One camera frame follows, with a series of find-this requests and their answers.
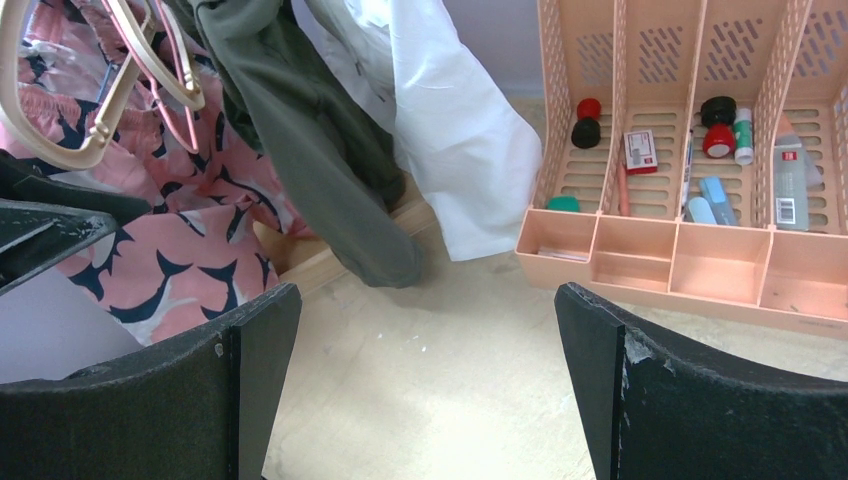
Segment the small red box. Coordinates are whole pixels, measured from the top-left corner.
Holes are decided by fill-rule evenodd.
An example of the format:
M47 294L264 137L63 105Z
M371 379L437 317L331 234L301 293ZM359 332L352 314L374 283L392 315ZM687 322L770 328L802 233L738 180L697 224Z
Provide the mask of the small red box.
M624 134L624 153L628 175L655 173L659 168L654 132L650 130Z

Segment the light blue eraser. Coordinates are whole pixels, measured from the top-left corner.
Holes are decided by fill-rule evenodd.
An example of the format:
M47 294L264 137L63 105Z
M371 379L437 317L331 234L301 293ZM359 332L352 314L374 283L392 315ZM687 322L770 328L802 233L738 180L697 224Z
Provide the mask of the light blue eraser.
M716 222L719 225L738 226L739 222L736 221L736 214L733 213L730 200L727 198L727 194L724 193L721 179L718 177L705 177L701 179L700 186L701 195L709 203Z
M709 202L702 197L692 197L686 202L686 219L694 223L718 225Z

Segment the bottle label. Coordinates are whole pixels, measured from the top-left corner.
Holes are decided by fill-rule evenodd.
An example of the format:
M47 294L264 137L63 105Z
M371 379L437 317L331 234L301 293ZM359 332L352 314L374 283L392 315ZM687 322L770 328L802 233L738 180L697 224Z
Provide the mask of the bottle label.
M733 124L733 136L736 137L736 148L746 148L753 145L751 122L743 120Z

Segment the desk organizer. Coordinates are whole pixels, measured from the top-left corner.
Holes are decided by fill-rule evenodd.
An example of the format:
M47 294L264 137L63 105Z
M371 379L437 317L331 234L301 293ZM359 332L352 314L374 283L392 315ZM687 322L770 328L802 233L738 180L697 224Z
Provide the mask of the desk organizer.
M848 2L539 0L539 14L546 150L516 247L530 283L574 281L618 301L848 339ZM697 112L718 95L754 112L752 165L701 151ZM570 132L586 97L605 115L601 144L580 150ZM810 232L775 227L783 111L825 180L808 191ZM623 217L622 138L645 129L659 171L628 177ZM739 227L684 221L690 129L689 195L720 177ZM580 212L546 210L557 195L576 197Z

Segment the floor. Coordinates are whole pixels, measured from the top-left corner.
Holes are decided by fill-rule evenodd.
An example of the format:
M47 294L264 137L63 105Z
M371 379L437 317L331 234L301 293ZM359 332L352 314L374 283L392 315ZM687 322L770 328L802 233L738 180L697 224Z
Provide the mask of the floor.
M518 107L538 126L538 104ZM593 479L554 292L529 287L511 253L451 263L437 226L416 238L421 285L370 289L348 274L305 298L267 478ZM625 307L741 357L848 381L848 342Z

